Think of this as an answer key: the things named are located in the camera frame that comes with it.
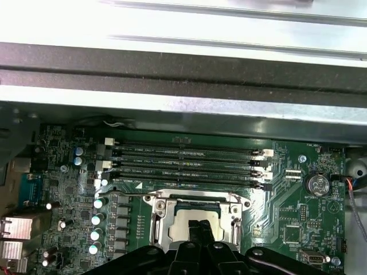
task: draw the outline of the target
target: screw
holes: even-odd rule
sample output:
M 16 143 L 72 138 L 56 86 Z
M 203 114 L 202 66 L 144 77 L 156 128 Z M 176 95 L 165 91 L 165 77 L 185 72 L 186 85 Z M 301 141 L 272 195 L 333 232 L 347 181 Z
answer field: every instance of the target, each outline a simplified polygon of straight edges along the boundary
M 192 242 L 189 242 L 189 243 L 186 244 L 186 247 L 187 248 L 194 248 L 195 247 L 195 244 L 192 243 Z
M 254 249 L 252 252 L 256 256 L 262 256 L 262 255 L 264 255 L 264 252 L 262 250 L 260 250 L 260 249 Z
M 164 208 L 166 208 L 166 204 L 164 201 L 157 201 L 155 206 L 158 210 L 163 210 Z
M 66 173 L 68 171 L 68 167 L 66 165 L 61 165 L 60 166 L 60 171 L 63 173 Z
M 305 163 L 305 162 L 306 162 L 306 160 L 307 160 L 307 157 L 306 157 L 305 155 L 299 155 L 299 156 L 298 156 L 298 161 L 299 161 L 300 163 Z
M 223 248 L 223 243 L 220 243 L 220 242 L 216 242 L 216 243 L 214 243 L 214 248 L 216 248 L 216 249 L 221 249 L 221 248 Z

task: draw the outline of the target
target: red wire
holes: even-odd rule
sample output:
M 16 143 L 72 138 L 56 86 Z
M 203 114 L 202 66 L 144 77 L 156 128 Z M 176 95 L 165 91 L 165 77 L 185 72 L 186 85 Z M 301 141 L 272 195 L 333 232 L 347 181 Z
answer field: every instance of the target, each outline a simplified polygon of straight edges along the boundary
M 346 179 L 346 181 L 348 182 L 349 190 L 353 190 L 353 185 L 350 179 Z

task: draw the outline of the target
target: motherboard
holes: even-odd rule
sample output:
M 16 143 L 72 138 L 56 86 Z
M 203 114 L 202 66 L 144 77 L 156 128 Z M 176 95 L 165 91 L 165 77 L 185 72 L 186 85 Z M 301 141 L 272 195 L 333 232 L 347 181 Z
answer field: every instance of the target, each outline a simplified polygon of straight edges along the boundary
M 149 244 L 167 250 L 195 217 L 241 253 L 265 246 L 342 274 L 344 169 L 343 148 L 324 144 L 43 125 L 22 180 L 52 212 L 36 273 L 82 274 Z M 62 257 L 45 257 L 54 252 Z

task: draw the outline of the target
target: green circuit board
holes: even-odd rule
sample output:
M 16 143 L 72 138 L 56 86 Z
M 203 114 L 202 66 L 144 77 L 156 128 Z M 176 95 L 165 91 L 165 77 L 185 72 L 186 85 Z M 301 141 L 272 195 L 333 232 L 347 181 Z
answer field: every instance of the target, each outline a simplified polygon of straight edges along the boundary
M 103 146 L 105 138 L 119 143 Z M 61 267 L 40 265 L 37 274 L 81 274 L 148 245 L 151 206 L 142 197 L 122 198 L 118 191 L 146 194 L 163 188 L 226 191 L 245 197 L 252 205 L 242 216 L 242 253 L 255 245 L 265 246 L 305 261 L 302 250 L 313 249 L 341 260 L 340 266 L 325 263 L 318 268 L 343 271 L 345 251 L 338 242 L 344 241 L 345 233 L 345 184 L 330 180 L 324 197 L 310 194 L 303 184 L 313 171 L 328 178 L 343 174 L 343 149 L 315 143 L 112 128 L 75 128 L 70 132 L 58 125 L 43 125 L 37 144 L 40 150 L 32 160 L 32 171 L 42 176 L 41 203 L 61 203 L 52 210 L 52 226 L 43 236 L 38 259 L 41 262 L 44 249 L 53 245 L 68 248 L 69 258 Z M 81 165 L 73 163 L 76 148 L 83 150 Z M 273 150 L 274 155 L 267 158 L 272 179 L 263 182 L 267 187 L 262 190 L 249 179 L 243 163 L 253 159 L 254 150 L 264 149 Z M 299 161 L 300 155 L 306 157 L 304 163 Z M 96 187 L 96 180 L 107 174 L 101 177 L 96 168 L 104 160 L 118 162 L 120 176 L 108 176 L 107 185 Z M 107 193 L 108 203 L 101 209 L 93 208 L 96 193 Z M 102 249 L 91 255 L 90 233 L 96 227 L 91 218 L 97 213 L 106 216 L 98 225 L 105 236 Z M 60 230 L 60 219 L 73 219 L 73 224 Z

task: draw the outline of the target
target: gray cable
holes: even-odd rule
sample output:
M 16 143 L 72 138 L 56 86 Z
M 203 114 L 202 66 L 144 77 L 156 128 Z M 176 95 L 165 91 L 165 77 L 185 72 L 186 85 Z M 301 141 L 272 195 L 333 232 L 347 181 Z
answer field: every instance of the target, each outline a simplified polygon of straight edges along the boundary
M 363 223 L 361 221 L 360 215 L 358 214 L 356 202 L 354 200 L 353 190 L 349 190 L 348 193 L 349 193 L 349 198 L 350 198 L 350 206 L 352 207 L 352 211 L 353 211 L 354 217 L 356 219 L 357 225 L 361 229 L 362 235 L 363 235 L 365 241 L 367 242 L 366 229 L 363 226 Z

